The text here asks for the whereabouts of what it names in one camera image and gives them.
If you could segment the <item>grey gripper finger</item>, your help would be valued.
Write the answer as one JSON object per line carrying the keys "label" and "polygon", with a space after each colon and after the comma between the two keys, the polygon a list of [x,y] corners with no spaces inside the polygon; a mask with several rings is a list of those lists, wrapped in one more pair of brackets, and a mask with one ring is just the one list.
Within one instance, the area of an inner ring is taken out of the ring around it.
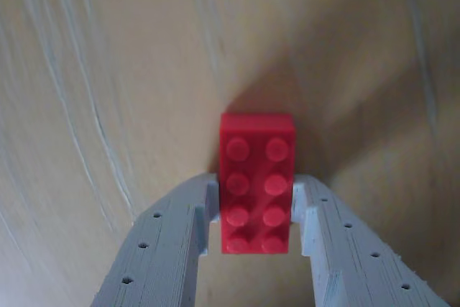
{"label": "grey gripper finger", "polygon": [[318,179],[295,176],[291,220],[300,225],[317,306],[446,306]]}
{"label": "grey gripper finger", "polygon": [[137,218],[93,306],[194,306],[198,261],[218,217],[216,175],[173,188]]}

